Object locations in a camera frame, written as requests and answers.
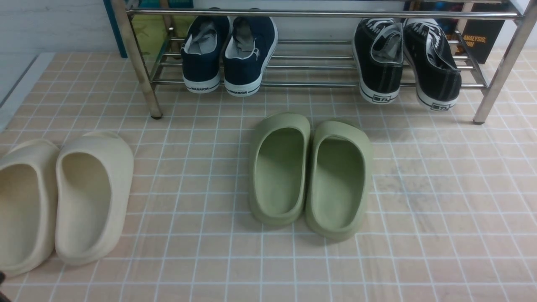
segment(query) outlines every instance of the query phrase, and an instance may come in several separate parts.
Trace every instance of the olive green slipper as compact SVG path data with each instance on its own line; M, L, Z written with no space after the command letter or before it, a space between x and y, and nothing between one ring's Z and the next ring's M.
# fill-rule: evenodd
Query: olive green slipper
M310 124L295 113L277 113L254 129L250 144L250 209L268 225L295 221L304 206Z
M319 124L311 148L306 223L327 238L345 240L360 227L371 181L373 146L341 121Z

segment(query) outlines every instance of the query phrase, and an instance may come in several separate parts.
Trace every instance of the wall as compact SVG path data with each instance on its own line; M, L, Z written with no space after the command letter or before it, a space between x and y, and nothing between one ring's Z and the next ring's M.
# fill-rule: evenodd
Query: wall
M115 51L102 0L0 0L0 53ZM199 7L221 6L221 0L194 0ZM525 7L528 0L520 0ZM229 8L272 9L385 9L402 8L402 2L358 1L226 1ZM348 39L357 20L277 19L283 38ZM514 25L506 22L497 45L507 45ZM537 46L534 30L529 44Z

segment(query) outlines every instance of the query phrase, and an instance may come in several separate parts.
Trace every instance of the beige slide sandal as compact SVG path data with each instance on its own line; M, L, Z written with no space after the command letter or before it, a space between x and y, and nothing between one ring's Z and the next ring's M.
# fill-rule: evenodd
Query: beige slide sandal
M50 141L24 142L0 160L0 271L30 271L54 250L60 150Z
M133 169L131 149L112 132L87 133L61 150L56 163L61 260L82 265L112 251L123 230Z

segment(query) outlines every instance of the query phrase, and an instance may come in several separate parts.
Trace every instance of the shoe rack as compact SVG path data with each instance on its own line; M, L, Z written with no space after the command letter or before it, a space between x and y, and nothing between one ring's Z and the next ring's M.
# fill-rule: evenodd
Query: shoe rack
M500 64L490 81L483 75L481 67L477 61L469 55L455 56L454 59L458 62L464 62L464 65L458 66L462 72L470 72L475 83L463 83L462 89L481 90L483 99L474 115L473 122L476 125L485 123L494 102L496 101L511 69L517 61L524 44L526 43L535 22L537 21L537 0L529 0L526 10L521 9L513 0L468 0L468 3L506 3L509 9L503 12L470 12L463 10L462 12L439 12L439 11L296 11L296 10L211 10L211 9L170 9L168 8L167 0L161 0L161 8L159 9L142 9L139 8L141 0L112 0L115 17L120 27L121 37L125 44L127 54L133 64L134 70L140 81L140 87L147 101L151 117L160 119L162 111L158 106L158 100L155 95L156 85L179 85L183 84L183 80L162 79L160 75L164 68L181 67L182 63L179 60L169 60L169 58L180 59L179 52L180 44L183 42L182 37L175 36L174 24L172 16L270 16L270 17L331 17L331 18L449 18L459 20L512 20L517 29L514 32L511 42L507 47ZM460 0L444 0L447 2L461 2ZM140 52L139 45L132 27L132 19L136 15L160 15L163 16L164 24L167 27L168 36L162 45L161 51L157 56L156 62L152 70L148 70L144 58ZM465 41L462 38L460 31L455 31L456 40L449 41L453 45L461 45L464 49L468 49ZM278 44L294 44L294 45L349 45L349 40L285 40L279 39ZM356 69L355 65L334 64L327 65L300 65L300 66L282 66L278 65L279 60L307 60L312 62L315 60L324 61L352 61L352 56L343 55L278 55L272 56L271 63L268 68L274 69L324 69L324 70L341 70L341 69ZM415 83L401 83L402 87L414 87ZM357 82L271 82L264 81L262 86L265 87L357 87Z

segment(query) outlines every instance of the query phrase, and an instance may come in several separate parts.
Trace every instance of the canvas sneaker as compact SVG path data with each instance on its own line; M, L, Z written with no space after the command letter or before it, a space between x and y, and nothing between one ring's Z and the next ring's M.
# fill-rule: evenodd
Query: canvas sneaker
M403 74L403 27L389 18L362 19L352 39L360 93L373 104L389 104L399 94Z
M220 84L220 54L231 34L229 17L197 17L181 47L183 81L193 93L204 94Z
M270 17L238 17L224 52L224 84L228 93L250 96L259 90L265 68L278 44Z
M419 101L433 111L449 110L457 103L462 80L446 35L434 19L407 19L403 33Z

